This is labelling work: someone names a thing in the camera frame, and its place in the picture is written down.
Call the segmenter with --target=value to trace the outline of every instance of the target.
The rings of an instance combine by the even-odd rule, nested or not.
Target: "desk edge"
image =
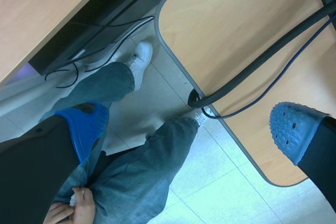
[[[156,33],[156,36],[160,42],[160,44],[162,45],[162,47],[166,50],[166,52],[169,54],[169,56],[173,59],[173,61],[175,62],[175,64],[178,66],[178,68],[182,71],[182,73],[186,76],[187,80],[191,83],[191,85],[193,86],[193,88],[197,91],[198,94],[200,94],[201,97],[205,97],[205,94],[203,93],[203,91],[200,89],[200,87],[196,84],[196,82],[194,81],[194,79],[190,76],[190,74],[187,72],[187,70],[184,68],[184,66],[181,64],[181,62],[179,61],[179,59],[176,57],[176,55],[173,53],[173,51],[169,48],[169,46],[166,44],[166,42],[164,41],[161,33],[160,33],[160,26],[159,26],[159,19],[160,19],[160,12],[162,10],[162,7],[164,6],[165,2],[167,0],[161,0],[159,5],[157,6],[156,12],[155,12],[155,18],[154,18],[154,30]],[[209,108],[211,109],[211,111],[216,115],[219,116],[220,114],[218,113],[218,111],[212,106],[210,105]],[[273,182],[271,182],[267,176],[264,174],[264,172],[261,170],[261,168],[257,165],[257,163],[254,161],[254,159],[250,156],[250,154],[247,152],[247,150],[244,148],[244,146],[242,145],[242,143],[239,141],[239,139],[237,138],[237,136],[234,134],[234,132],[230,129],[230,127],[226,124],[226,122],[224,120],[219,120],[219,122],[222,124],[222,126],[226,129],[226,131],[229,133],[229,135],[233,138],[233,140],[235,141],[235,143],[238,145],[238,147],[241,149],[241,151],[245,154],[245,156],[248,158],[248,160],[252,163],[252,165],[254,166],[254,168],[258,171],[258,173],[262,176],[262,178],[269,184],[273,185],[273,186],[277,186],[277,187],[291,187],[291,186],[295,186],[297,184],[302,183],[303,181],[305,181],[306,179],[290,185],[290,186],[280,186],[277,184],[274,184]]]

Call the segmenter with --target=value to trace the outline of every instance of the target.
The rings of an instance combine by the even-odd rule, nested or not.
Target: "jeans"
[[[134,77],[127,65],[113,62],[76,85],[55,103],[46,118],[56,110],[94,100],[108,108],[134,90]],[[144,145],[114,160],[90,185],[104,136],[83,166],[70,175],[54,202],[69,204],[73,187],[88,187],[96,203],[94,224],[142,224],[165,207],[169,185],[183,165],[197,133],[191,118],[165,122]]]

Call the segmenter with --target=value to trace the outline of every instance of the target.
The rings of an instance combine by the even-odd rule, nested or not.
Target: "wood grain surface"
[[[210,94],[321,7],[320,0],[167,0],[159,27],[178,60],[203,92]],[[217,101],[216,110],[224,115],[257,98],[326,20],[297,37]],[[290,101],[336,116],[335,79],[336,35],[329,26],[259,103],[225,120],[272,183],[290,186],[306,178],[271,138],[272,107]]]
[[[0,87],[88,0],[0,0]]]

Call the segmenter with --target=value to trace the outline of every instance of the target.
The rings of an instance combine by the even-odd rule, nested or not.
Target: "tile floor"
[[[138,146],[162,122],[187,111],[192,86],[155,39],[148,24],[121,47],[132,52],[142,39],[154,45],[143,86],[110,109],[104,149],[108,154]],[[0,118],[0,142],[19,136],[71,89],[52,89]],[[165,210],[150,224],[313,224],[336,223],[336,214],[315,185],[306,180],[289,188],[265,182],[217,121],[208,121],[171,184]]]

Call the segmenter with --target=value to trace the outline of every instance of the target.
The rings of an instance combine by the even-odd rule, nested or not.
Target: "shoe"
[[[134,76],[134,91],[140,89],[143,73],[151,62],[153,55],[153,47],[148,41],[141,41],[135,48],[134,54],[131,56],[126,65],[130,68]]]
[[[209,107],[204,107],[204,110],[209,115],[213,115]],[[191,112],[188,112],[183,115],[184,118],[192,118],[194,119],[199,126],[203,126],[205,122],[209,119],[201,109],[195,109]]]

